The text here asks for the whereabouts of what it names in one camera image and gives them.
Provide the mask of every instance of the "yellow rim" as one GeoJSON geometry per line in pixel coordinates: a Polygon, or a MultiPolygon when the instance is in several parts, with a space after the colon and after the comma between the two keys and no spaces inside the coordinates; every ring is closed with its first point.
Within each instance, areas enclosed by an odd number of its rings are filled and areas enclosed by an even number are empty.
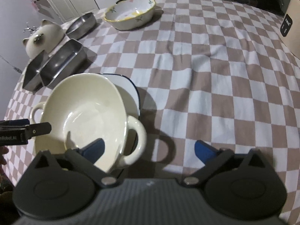
{"type": "Polygon", "coordinates": [[[109,20],[109,19],[107,19],[107,18],[106,18],[106,14],[111,10],[112,7],[115,7],[116,5],[117,5],[117,4],[112,5],[111,7],[109,7],[109,8],[107,9],[107,11],[105,12],[105,15],[104,15],[104,20],[105,20],[105,21],[107,21],[107,22],[121,22],[121,21],[126,21],[126,20],[129,20],[129,19],[136,19],[136,18],[138,18],[138,17],[140,17],[140,16],[142,16],[142,15],[148,13],[148,12],[151,11],[152,9],[154,9],[155,6],[156,6],[156,1],[153,0],[153,6],[152,6],[150,9],[148,9],[146,12],[141,13],[141,14],[135,16],[135,17],[132,17],[132,18],[125,18],[125,19],[121,19],[121,20],[109,20]]]}

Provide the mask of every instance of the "cream ceramic bowl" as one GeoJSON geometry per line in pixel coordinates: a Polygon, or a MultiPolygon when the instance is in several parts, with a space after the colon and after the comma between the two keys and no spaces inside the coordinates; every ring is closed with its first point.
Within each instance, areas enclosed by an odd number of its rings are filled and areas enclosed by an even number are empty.
{"type": "Polygon", "coordinates": [[[121,0],[107,10],[104,19],[118,30],[131,30],[152,19],[155,5],[155,0],[121,0]]]}
{"type": "Polygon", "coordinates": [[[127,116],[116,86],[102,75],[83,73],[64,79],[46,102],[33,108],[32,123],[38,109],[43,110],[40,121],[49,122],[52,131],[35,138],[36,153],[50,150],[52,154],[61,154],[102,138],[105,151],[94,165],[108,173],[132,165],[145,150],[145,128],[135,117],[127,116]],[[132,154],[124,156],[129,129],[137,132],[138,143],[132,154]]]}
{"type": "Polygon", "coordinates": [[[23,39],[26,53],[30,59],[35,58],[42,50],[48,54],[62,41],[65,36],[60,25],[47,19],[42,20],[42,26],[29,38],[23,39]]]}

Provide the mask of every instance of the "stainless steel loaf pan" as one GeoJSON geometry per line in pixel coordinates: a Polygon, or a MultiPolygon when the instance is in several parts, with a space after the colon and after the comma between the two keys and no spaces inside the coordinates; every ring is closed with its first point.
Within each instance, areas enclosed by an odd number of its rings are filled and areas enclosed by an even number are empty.
{"type": "Polygon", "coordinates": [[[70,25],[68,30],[66,31],[66,35],[70,39],[78,40],[88,32],[92,30],[92,28],[96,25],[96,18],[93,13],[87,13],[70,25]]]}
{"type": "Polygon", "coordinates": [[[40,71],[45,66],[49,59],[48,54],[43,50],[41,51],[31,62],[28,64],[22,88],[30,91],[36,92],[42,88],[42,79],[40,76],[40,71]]]}
{"type": "Polygon", "coordinates": [[[75,73],[86,58],[80,42],[74,39],[67,41],[41,70],[43,86],[53,89],[60,81],[75,73]]]}

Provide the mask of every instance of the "blue rim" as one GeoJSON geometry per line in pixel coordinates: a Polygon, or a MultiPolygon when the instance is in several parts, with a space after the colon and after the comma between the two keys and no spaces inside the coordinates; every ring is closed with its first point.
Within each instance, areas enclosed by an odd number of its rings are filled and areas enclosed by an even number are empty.
{"type": "MultiPolygon", "coordinates": [[[[130,83],[134,86],[136,92],[137,92],[137,96],[139,98],[139,117],[138,117],[138,120],[140,120],[140,116],[141,116],[141,98],[140,98],[140,94],[139,94],[139,91],[137,90],[137,87],[135,86],[135,84],[132,82],[132,80],[130,78],[128,78],[127,76],[125,75],[122,75],[122,74],[117,74],[117,73],[98,73],[100,75],[119,75],[119,76],[122,76],[122,77],[125,77],[126,79],[128,79],[130,81],[130,83]]],[[[136,149],[137,147],[137,134],[135,135],[135,139],[134,139],[134,144],[130,150],[130,154],[136,149]]],[[[121,174],[124,172],[124,168],[121,170],[120,174],[117,176],[117,179],[121,176],[121,174]]]]}
{"type": "Polygon", "coordinates": [[[126,79],[128,79],[130,81],[130,83],[135,88],[137,96],[139,98],[139,120],[140,120],[140,115],[141,115],[141,98],[140,98],[139,91],[137,90],[137,87],[135,86],[135,84],[133,83],[133,81],[130,78],[128,78],[127,76],[122,75],[122,74],[117,74],[117,73],[98,73],[98,74],[101,74],[101,75],[105,75],[105,74],[107,74],[107,75],[119,75],[119,76],[125,77],[126,79]]]}

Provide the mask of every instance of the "checkered tablecloth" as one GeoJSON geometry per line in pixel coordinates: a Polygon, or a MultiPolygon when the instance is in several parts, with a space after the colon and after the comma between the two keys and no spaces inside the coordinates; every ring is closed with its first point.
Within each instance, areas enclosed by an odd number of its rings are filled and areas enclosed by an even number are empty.
{"type": "MultiPolygon", "coordinates": [[[[196,140],[236,153],[258,148],[288,192],[281,218],[299,225],[300,60],[278,37],[282,18],[221,0],[156,1],[147,26],[117,31],[100,20],[81,40],[93,61],[88,72],[123,74],[138,87],[148,142],[130,177],[193,173],[204,166],[194,153],[196,140]]],[[[51,93],[32,95],[22,90],[22,79],[5,119],[28,118],[51,93]]],[[[14,184],[32,153],[31,140],[6,155],[5,173],[14,184]]]]}

